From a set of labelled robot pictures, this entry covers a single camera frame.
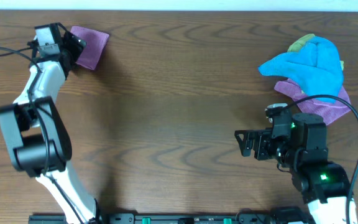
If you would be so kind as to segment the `purple microfiber cloth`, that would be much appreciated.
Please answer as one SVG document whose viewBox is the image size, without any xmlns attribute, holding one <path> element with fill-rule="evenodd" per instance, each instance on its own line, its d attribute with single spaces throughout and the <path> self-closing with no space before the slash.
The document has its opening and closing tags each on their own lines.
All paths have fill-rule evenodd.
<svg viewBox="0 0 358 224">
<path fill-rule="evenodd" d="M 89 70 L 95 70 L 109 40 L 109 34 L 80 26 L 73 26 L 71 33 L 86 42 L 86 47 L 76 63 Z"/>
</svg>

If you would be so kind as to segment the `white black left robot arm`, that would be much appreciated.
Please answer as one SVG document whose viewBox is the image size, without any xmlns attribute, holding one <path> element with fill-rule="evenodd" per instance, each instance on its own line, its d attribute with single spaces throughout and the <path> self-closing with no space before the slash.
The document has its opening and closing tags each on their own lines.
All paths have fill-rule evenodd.
<svg viewBox="0 0 358 224">
<path fill-rule="evenodd" d="M 70 137 L 55 106 L 86 42 L 50 27 L 35 31 L 35 55 L 26 86 L 12 104 L 0 107 L 0 128 L 11 164 L 52 194 L 67 223 L 102 223 L 96 199 L 71 163 Z"/>
</svg>

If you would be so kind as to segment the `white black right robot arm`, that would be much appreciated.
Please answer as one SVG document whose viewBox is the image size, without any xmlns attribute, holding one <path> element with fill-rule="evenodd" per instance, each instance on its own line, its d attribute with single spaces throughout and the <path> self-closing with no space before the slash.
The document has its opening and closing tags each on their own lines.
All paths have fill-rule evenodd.
<svg viewBox="0 0 358 224">
<path fill-rule="evenodd" d="M 323 118 L 284 111 L 271 120 L 270 128 L 235 131 L 242 156 L 275 159 L 287 168 L 315 223 L 357 223 L 356 205 L 347 199 L 351 184 L 346 171 L 328 160 Z"/>
</svg>

